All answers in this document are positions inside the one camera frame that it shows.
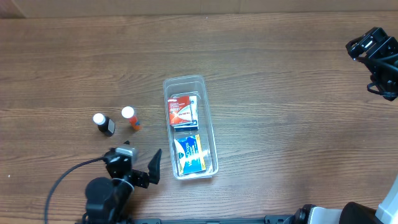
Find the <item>dark brown bottle white cap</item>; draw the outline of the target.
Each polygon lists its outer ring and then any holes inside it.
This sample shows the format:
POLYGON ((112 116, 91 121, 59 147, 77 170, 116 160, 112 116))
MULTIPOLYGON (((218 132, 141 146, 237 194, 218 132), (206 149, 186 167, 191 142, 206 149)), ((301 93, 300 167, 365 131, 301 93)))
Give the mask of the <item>dark brown bottle white cap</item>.
POLYGON ((115 123, 102 113, 93 115, 93 122, 97 125, 99 131, 107 137, 111 137, 115 132, 115 123))

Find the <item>blue yellow VapoDrops box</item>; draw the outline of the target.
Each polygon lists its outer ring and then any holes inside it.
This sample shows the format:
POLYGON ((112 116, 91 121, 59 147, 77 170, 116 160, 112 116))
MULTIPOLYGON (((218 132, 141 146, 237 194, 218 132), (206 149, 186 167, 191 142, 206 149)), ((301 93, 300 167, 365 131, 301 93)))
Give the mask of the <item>blue yellow VapoDrops box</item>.
POLYGON ((178 157, 178 173, 188 175, 206 170, 204 154, 198 134, 174 139, 178 157))

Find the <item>orange tube white cap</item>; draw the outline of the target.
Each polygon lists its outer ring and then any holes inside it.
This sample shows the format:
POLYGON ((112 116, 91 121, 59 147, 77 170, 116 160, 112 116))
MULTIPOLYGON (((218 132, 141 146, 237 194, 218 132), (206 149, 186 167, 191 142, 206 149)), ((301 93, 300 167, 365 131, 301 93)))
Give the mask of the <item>orange tube white cap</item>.
POLYGON ((123 116, 123 118, 126 118, 129 121, 133 130, 135 131, 141 130, 141 123, 138 120, 133 107, 125 106, 121 111, 121 115, 123 116))

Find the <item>white blue plaster box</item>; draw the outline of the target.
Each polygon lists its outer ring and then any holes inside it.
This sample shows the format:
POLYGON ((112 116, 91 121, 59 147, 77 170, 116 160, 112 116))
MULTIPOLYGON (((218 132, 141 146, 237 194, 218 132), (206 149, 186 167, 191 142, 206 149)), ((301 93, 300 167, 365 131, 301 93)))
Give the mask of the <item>white blue plaster box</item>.
POLYGON ((195 131, 198 130, 198 108, 197 108, 197 97, 195 95, 189 96, 190 106, 192 110, 192 123, 174 126, 176 132, 181 131, 195 131))

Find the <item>red white small box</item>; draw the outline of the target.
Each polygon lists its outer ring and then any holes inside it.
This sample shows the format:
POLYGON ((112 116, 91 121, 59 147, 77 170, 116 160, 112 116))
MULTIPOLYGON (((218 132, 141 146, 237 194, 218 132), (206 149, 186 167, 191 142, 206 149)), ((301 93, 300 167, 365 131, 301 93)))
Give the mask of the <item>red white small box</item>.
POLYGON ((181 126, 193 122, 189 96, 169 98, 167 105, 169 109, 169 124, 171 126, 181 126))

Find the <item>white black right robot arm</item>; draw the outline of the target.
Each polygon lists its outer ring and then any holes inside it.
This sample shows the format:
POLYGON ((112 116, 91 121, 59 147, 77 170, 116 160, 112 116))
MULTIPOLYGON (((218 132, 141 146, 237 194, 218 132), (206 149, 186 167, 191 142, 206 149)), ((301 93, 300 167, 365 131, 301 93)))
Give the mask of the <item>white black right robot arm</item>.
MULTIPOLYGON (((363 63, 371 72, 367 91, 388 101, 397 99, 397 40, 380 27, 373 27, 361 37, 346 44, 348 55, 363 63)), ((288 217, 284 223, 347 223, 347 224, 397 224, 397 181, 395 180, 385 199, 372 209, 356 202, 347 203, 342 209, 328 209, 304 205, 288 217)))

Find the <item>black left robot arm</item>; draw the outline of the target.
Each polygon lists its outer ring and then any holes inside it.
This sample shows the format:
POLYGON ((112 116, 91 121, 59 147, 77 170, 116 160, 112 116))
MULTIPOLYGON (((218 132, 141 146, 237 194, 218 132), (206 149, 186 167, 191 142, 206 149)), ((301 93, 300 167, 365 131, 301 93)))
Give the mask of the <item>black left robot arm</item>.
POLYGON ((98 177, 86 186, 83 223, 134 223, 124 209, 136 187, 146 189, 150 184, 159 183, 162 150, 148 163, 147 172, 132 168, 137 156, 138 150, 128 141, 104 154, 102 160, 110 178, 98 177))

